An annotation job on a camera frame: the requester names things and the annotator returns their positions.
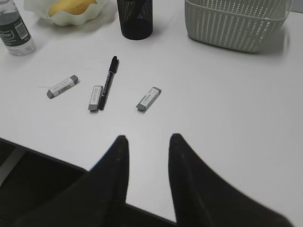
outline bottle label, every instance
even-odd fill
[[[31,36],[21,16],[13,23],[0,25],[0,38],[6,46],[26,44]]]

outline white bowl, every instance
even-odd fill
[[[48,10],[58,0],[24,0],[24,9],[32,11],[42,18],[48,19],[59,26],[82,25],[86,21],[98,16],[107,0],[96,0],[97,3],[90,4],[87,10],[80,15],[73,15],[60,11],[53,16],[48,15]]]

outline eraser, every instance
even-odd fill
[[[75,86],[75,84],[78,82],[78,77],[73,75],[64,81],[60,82],[56,86],[52,87],[47,91],[47,97],[54,98],[57,95],[63,93],[64,91],[68,90],[69,88]]]
[[[89,102],[89,110],[93,111],[99,109],[102,91],[103,86],[94,86]]]
[[[152,103],[158,98],[158,96],[161,94],[161,89],[157,87],[153,87],[144,97],[141,99],[139,104],[137,105],[137,108],[140,111],[146,111]]]

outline dark floor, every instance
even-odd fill
[[[0,165],[13,146],[0,142]],[[27,152],[0,188],[0,227],[12,223],[37,206],[49,201],[84,174],[31,152]]]

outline white plastic basket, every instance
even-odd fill
[[[244,52],[259,52],[283,25],[292,0],[185,0],[188,35]]]

